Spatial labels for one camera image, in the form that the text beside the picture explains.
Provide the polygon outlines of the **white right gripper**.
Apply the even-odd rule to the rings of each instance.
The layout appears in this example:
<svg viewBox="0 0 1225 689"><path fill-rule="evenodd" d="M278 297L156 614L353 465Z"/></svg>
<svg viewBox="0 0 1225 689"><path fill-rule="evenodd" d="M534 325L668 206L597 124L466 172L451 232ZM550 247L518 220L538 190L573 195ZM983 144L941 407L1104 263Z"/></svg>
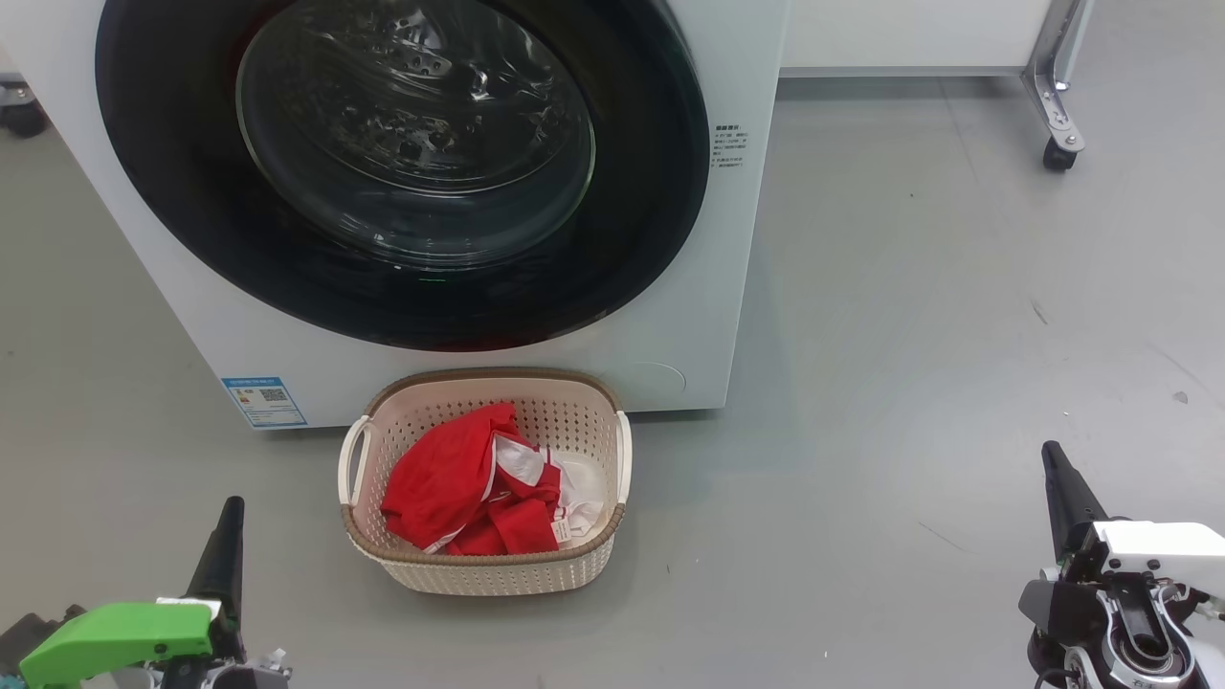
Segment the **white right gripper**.
<svg viewBox="0 0 1225 689"><path fill-rule="evenodd" d="M1041 461L1060 580L1134 574L1225 598L1225 536L1197 522L1111 521L1058 441L1044 443Z"/></svg>

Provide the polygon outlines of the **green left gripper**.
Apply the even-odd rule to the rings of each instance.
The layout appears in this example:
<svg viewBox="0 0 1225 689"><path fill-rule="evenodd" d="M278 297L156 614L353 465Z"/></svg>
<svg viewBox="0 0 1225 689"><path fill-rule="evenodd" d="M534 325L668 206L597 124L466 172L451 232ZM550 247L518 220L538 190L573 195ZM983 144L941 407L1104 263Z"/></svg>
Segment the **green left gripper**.
<svg viewBox="0 0 1225 689"><path fill-rule="evenodd" d="M202 601L118 602L75 615L20 662L26 687L78 689L87 678L178 657L245 660L244 515L244 499L228 497L185 593Z"/></svg>

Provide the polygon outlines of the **red and white garment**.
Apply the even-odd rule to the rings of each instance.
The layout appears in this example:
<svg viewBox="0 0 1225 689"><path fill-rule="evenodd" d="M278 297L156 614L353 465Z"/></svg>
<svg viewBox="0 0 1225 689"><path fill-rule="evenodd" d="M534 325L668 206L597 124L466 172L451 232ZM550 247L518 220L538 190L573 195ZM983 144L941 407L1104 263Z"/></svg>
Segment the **red and white garment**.
<svg viewBox="0 0 1225 689"><path fill-rule="evenodd" d="M532 444L512 403L468 411L425 432L390 474L387 528L428 554L556 552L597 532L608 501L599 467Z"/></svg>

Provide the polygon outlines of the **round dark glass washer door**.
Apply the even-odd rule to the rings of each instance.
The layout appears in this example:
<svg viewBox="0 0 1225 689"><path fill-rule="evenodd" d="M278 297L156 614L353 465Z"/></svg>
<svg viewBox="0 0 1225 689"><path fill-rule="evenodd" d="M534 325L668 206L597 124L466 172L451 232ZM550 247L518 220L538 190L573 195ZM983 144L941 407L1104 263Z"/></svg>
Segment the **round dark glass washer door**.
<svg viewBox="0 0 1225 689"><path fill-rule="evenodd" d="M105 0L96 78L123 170L190 253L390 347L608 318L707 189L664 0Z"/></svg>

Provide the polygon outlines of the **cream perforated laundry basket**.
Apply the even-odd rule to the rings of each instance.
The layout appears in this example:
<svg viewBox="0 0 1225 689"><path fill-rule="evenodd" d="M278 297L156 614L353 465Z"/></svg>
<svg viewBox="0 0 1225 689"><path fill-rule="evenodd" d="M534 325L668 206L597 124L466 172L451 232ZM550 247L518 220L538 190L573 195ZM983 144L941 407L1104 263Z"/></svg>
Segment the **cream perforated laundry basket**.
<svg viewBox="0 0 1225 689"><path fill-rule="evenodd" d="M586 536L559 552L507 557L428 554L381 515L398 459L434 427L488 403L512 403L526 439L590 459L604 508ZM612 389L586 371L495 367L420 371L381 389L345 432L338 461L341 516L352 544L412 591L445 596L533 596L581 588L612 557L632 484L632 427Z"/></svg>

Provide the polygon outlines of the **blue energy label sticker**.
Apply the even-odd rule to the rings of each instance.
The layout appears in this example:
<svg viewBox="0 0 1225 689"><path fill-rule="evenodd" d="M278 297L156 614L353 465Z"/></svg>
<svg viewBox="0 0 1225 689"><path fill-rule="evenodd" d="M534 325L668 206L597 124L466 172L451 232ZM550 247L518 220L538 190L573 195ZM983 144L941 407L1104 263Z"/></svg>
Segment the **blue energy label sticker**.
<svg viewBox="0 0 1225 689"><path fill-rule="evenodd" d="M254 429L309 425L281 378L222 378L221 383Z"/></svg>

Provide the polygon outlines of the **white partition panel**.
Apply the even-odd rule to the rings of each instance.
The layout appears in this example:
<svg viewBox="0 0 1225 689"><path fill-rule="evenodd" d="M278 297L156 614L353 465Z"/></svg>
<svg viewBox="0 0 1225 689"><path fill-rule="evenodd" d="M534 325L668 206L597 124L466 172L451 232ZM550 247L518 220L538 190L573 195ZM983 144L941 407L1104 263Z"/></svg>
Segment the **white partition panel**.
<svg viewBox="0 0 1225 689"><path fill-rule="evenodd" d="M1016 76L1051 0L793 0L780 78Z"/></svg>

